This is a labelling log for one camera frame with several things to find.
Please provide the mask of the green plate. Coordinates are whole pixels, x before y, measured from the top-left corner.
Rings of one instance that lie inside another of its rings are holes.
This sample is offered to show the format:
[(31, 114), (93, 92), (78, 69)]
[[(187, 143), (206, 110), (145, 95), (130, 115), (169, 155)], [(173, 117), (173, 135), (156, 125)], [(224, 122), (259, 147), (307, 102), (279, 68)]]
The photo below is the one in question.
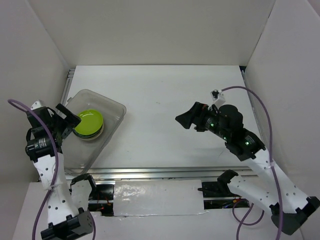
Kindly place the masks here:
[(74, 131), (81, 136), (91, 136), (96, 134), (103, 126), (103, 115), (96, 109), (86, 109), (77, 114), (80, 123), (74, 128)]

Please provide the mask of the blue patterned plate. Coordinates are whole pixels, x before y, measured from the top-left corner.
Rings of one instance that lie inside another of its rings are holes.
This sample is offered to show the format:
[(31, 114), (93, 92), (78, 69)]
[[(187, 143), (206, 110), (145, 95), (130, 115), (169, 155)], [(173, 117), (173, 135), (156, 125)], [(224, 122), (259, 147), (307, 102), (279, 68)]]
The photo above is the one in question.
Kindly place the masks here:
[(73, 130), (73, 133), (75, 136), (77, 136), (78, 138), (82, 139), (82, 140), (92, 140), (92, 139), (95, 139), (97, 137), (99, 137), (101, 134), (102, 134), (102, 130), (100, 129), (99, 131), (97, 132), (94, 132), (92, 134), (82, 134), (82, 133), (78, 133), (76, 130)]

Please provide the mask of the yellow brown patterned plate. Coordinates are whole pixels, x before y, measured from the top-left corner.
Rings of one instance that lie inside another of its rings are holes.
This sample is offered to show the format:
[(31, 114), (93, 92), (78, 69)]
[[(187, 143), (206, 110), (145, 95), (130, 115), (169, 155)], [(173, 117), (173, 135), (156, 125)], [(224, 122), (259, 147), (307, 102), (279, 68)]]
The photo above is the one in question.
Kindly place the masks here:
[(100, 141), (101, 135), (95, 135), (93, 137), (89, 138), (82, 138), (82, 141), (88, 142), (88, 143), (95, 143), (97, 141)]

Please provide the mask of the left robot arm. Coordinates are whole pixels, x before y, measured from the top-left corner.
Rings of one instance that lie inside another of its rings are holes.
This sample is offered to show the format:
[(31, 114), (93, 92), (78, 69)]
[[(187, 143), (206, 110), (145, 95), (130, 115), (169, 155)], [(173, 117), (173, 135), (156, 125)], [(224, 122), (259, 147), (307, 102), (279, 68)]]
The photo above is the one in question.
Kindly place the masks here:
[(47, 210), (47, 228), (40, 232), (41, 239), (78, 240), (89, 234), (96, 235), (89, 200), (97, 197), (99, 187), (88, 173), (67, 182), (62, 143), (81, 119), (62, 104), (58, 104), (56, 109), (65, 117), (59, 116), (40, 100), (26, 112), (31, 128), (26, 135), (25, 152), (46, 191), (40, 208)]

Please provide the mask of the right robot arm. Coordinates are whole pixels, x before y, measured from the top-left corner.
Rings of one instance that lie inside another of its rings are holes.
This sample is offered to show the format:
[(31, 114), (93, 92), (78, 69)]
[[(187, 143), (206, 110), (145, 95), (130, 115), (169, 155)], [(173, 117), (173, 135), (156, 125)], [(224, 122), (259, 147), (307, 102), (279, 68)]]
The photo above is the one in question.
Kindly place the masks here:
[(243, 115), (234, 105), (220, 107), (195, 102), (190, 110), (176, 116), (185, 129), (195, 125), (197, 132), (210, 131), (225, 141), (226, 148), (268, 184), (263, 190), (246, 181), (233, 170), (218, 180), (219, 193), (244, 197), (268, 214), (282, 233), (292, 235), (320, 207), (320, 200), (301, 191), (276, 162), (253, 132), (244, 128)]

